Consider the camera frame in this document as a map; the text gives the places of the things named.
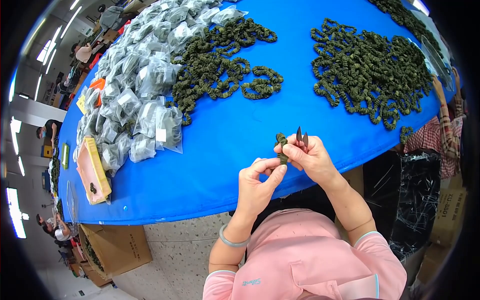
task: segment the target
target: red stool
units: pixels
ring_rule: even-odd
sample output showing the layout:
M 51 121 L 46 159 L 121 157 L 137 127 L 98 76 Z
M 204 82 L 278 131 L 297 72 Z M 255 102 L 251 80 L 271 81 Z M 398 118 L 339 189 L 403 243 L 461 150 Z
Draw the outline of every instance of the red stool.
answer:
M 93 59 L 92 63 L 88 66 L 90 69 L 93 69 L 95 67 L 96 62 L 102 57 L 102 53 L 97 53 L 95 55 L 95 58 Z
M 118 33 L 122 35 L 122 34 L 123 34 L 123 31 L 125 30 L 125 25 L 128 25 L 128 24 L 130 24 L 130 23 L 131 23 L 131 21 L 128 20 L 128 21 L 118 30 Z

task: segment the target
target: hand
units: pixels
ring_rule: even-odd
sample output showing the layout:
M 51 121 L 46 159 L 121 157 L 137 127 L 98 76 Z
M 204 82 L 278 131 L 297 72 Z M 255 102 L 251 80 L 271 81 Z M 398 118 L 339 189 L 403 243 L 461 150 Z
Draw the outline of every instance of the hand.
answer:
M 322 140 L 318 136 L 308 137 L 307 153 L 293 145 L 296 142 L 295 134 L 289 136 L 287 141 L 288 144 L 283 148 L 280 145 L 275 146 L 274 151 L 276 153 L 283 152 L 288 156 L 288 161 L 298 170 L 305 169 L 308 177 L 318 183 L 324 190 L 333 187 L 338 182 L 336 179 L 340 173 L 333 165 Z
M 442 86 L 442 83 L 438 80 L 437 76 L 435 76 L 434 74 L 432 74 L 432 85 L 433 85 L 433 89 L 435 90 L 435 93 L 437 94 L 438 96 L 438 99 L 440 100 L 440 102 L 445 102 L 445 94 L 444 94 L 444 87 Z
M 257 158 L 253 164 L 239 173 L 239 200 L 235 214 L 257 217 L 272 199 L 275 188 L 282 182 L 287 171 L 286 165 L 280 164 L 280 158 Z M 265 182 L 258 180 L 259 175 L 266 174 Z
M 452 67 L 452 72 L 455 77 L 455 87 L 458 91 L 460 91 L 460 76 L 458 75 L 458 71 L 455 67 Z

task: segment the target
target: floor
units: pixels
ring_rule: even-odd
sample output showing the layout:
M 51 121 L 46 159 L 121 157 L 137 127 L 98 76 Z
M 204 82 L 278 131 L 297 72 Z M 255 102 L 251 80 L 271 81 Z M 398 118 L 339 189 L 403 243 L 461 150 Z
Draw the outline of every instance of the floor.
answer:
M 145 225 L 153 261 L 113 278 L 138 300 L 200 300 L 208 275 L 208 255 L 228 213 L 172 223 Z M 408 284 L 413 283 L 423 251 L 406 259 Z M 408 291 L 403 300 L 408 299 Z

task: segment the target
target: yellow sticky note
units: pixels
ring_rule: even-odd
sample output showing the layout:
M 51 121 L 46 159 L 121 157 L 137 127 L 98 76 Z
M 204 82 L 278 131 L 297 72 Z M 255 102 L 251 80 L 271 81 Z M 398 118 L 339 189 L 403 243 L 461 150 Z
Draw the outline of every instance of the yellow sticky note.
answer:
M 85 95 L 81 95 L 80 98 L 78 98 L 77 106 L 80 111 L 85 114 Z

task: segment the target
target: orange tray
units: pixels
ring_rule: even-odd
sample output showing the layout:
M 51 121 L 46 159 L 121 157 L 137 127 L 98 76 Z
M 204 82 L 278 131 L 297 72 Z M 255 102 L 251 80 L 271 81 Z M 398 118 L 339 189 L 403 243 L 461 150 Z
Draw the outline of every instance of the orange tray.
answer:
M 100 78 L 94 83 L 92 83 L 89 87 L 94 87 L 95 89 L 99 88 L 101 91 L 105 87 L 105 79 Z M 96 101 L 95 106 L 100 106 L 101 104 L 102 104 L 102 100 L 100 98 L 100 94 L 98 94 L 98 100 Z

